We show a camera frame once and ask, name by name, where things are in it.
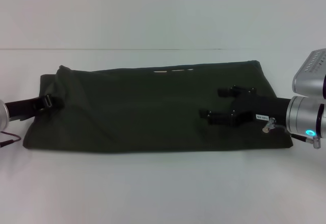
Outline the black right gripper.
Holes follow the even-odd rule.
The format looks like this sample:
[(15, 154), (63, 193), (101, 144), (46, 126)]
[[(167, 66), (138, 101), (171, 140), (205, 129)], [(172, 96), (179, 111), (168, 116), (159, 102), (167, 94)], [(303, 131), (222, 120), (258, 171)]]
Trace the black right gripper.
[(199, 117), (209, 125), (237, 127), (248, 122), (268, 122), (274, 118), (277, 125), (286, 125), (286, 113), (290, 99), (263, 97), (256, 94), (256, 88), (231, 86), (219, 88), (218, 96), (235, 97), (230, 113), (220, 113), (207, 109), (199, 110)]

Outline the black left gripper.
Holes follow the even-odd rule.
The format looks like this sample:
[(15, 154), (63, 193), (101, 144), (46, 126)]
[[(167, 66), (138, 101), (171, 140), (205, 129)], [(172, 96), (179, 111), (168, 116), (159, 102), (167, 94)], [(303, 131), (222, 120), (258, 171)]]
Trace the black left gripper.
[(20, 100), (15, 102), (5, 103), (9, 112), (9, 120), (24, 121), (34, 117), (37, 112), (61, 109), (64, 107), (64, 102), (59, 97), (54, 97), (51, 94), (40, 96), (38, 98)]

